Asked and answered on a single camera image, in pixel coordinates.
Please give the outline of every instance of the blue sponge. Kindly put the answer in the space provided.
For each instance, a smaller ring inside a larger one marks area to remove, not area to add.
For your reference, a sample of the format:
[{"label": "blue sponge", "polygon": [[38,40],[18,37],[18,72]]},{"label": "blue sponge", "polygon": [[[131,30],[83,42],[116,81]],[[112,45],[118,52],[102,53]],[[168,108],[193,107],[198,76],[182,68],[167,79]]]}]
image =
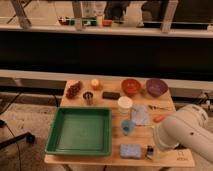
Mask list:
[{"label": "blue sponge", "polygon": [[142,156],[141,147],[138,144],[121,144],[121,158],[140,159]]}]

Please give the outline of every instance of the table leg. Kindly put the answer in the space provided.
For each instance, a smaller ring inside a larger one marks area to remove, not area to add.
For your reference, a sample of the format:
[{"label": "table leg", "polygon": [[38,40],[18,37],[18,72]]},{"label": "table leg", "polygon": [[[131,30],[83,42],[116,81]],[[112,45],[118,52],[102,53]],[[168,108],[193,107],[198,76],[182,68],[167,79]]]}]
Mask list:
[{"label": "table leg", "polygon": [[159,171],[168,171],[170,169],[170,167],[162,167],[161,169],[159,169]]},{"label": "table leg", "polygon": [[104,166],[103,171],[106,171],[106,169],[107,169],[107,165]]},{"label": "table leg", "polygon": [[68,164],[62,164],[65,171],[73,171]]}]

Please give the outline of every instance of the tray rim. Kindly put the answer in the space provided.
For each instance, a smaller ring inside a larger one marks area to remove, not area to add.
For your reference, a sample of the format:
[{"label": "tray rim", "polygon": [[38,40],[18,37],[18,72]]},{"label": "tray rim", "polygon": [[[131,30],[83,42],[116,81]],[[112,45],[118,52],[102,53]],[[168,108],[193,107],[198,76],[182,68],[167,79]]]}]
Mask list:
[{"label": "tray rim", "polygon": [[[56,122],[57,119],[57,115],[59,110],[63,110],[63,109],[89,109],[89,110],[108,110],[109,111],[109,128],[111,129],[110,131],[108,131],[108,135],[109,135],[109,140],[108,140],[108,147],[109,150],[107,152],[102,152],[99,154],[68,154],[68,153],[64,153],[63,151],[52,151],[52,150],[48,150],[48,145],[50,143],[50,139],[51,139],[51,135],[53,132],[53,127],[54,127],[54,123]],[[47,141],[45,144],[45,153],[46,154],[52,154],[52,155],[66,155],[66,156],[109,156],[112,152],[112,111],[109,107],[81,107],[81,106],[65,106],[65,107],[57,107],[55,114],[54,114],[54,118],[52,120],[50,129],[49,129],[49,133],[48,133],[48,137],[47,137]]]}]

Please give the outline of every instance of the purple bowl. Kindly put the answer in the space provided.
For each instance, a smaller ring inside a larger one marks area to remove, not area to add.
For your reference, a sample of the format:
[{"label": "purple bowl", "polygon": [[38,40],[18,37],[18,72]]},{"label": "purple bowl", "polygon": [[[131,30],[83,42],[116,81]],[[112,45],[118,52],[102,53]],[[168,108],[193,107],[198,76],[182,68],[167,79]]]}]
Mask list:
[{"label": "purple bowl", "polygon": [[152,78],[146,81],[147,92],[153,97],[159,97],[167,92],[168,85],[160,79]]}]

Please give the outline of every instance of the white cup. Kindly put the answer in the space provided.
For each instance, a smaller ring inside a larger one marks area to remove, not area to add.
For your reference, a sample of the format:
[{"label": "white cup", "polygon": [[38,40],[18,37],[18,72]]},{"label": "white cup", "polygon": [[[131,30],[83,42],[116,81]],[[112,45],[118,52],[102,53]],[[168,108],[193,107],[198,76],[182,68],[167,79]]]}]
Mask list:
[{"label": "white cup", "polygon": [[118,110],[123,114],[129,113],[132,108],[133,102],[132,99],[126,96],[122,96],[118,99]]}]

